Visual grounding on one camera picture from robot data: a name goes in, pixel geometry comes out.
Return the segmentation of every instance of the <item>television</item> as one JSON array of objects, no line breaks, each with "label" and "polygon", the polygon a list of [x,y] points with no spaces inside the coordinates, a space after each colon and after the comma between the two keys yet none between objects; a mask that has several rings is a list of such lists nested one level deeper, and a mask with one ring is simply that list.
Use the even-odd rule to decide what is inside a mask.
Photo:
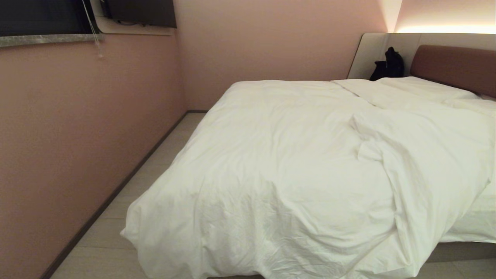
[{"label": "television", "polygon": [[105,17],[119,23],[177,28],[173,0],[100,0]]}]

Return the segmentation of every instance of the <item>wall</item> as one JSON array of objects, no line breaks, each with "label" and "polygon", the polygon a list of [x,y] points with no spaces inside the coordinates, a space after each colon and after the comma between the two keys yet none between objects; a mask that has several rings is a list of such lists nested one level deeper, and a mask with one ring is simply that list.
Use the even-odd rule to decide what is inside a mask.
[{"label": "wall", "polygon": [[0,278],[38,278],[186,111],[175,37],[0,49]]},{"label": "wall", "polygon": [[494,29],[495,24],[495,0],[403,0],[396,32],[479,33],[478,28],[469,27],[492,25]]},{"label": "wall", "polygon": [[176,15],[189,109],[241,80],[346,78],[360,37],[387,32],[377,0],[188,0]]}]

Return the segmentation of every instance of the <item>gray tile floor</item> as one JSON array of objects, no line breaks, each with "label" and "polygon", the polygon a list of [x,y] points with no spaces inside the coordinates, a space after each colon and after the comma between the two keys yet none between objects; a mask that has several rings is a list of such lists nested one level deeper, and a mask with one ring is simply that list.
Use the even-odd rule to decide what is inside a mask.
[{"label": "gray tile floor", "polygon": [[[188,114],[88,230],[52,279],[146,279],[136,250],[119,232],[127,207],[169,167],[204,114]],[[231,277],[231,279],[262,279]],[[496,259],[427,263],[417,278],[495,279]]]}]

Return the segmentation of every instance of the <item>upholstered headboard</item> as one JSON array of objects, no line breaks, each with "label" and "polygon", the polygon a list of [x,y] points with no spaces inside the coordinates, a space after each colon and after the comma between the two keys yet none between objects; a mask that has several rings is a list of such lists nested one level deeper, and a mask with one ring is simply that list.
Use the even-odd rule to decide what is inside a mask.
[{"label": "upholstered headboard", "polygon": [[422,45],[410,74],[496,97],[496,51]]}]

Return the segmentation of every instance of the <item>black backpack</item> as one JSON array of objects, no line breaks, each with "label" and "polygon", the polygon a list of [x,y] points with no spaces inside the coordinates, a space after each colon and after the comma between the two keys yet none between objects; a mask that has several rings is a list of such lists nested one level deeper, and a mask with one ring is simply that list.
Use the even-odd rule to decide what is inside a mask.
[{"label": "black backpack", "polygon": [[401,55],[390,47],[386,51],[386,61],[376,61],[375,71],[370,77],[371,81],[378,80],[383,77],[403,77],[405,66]]}]

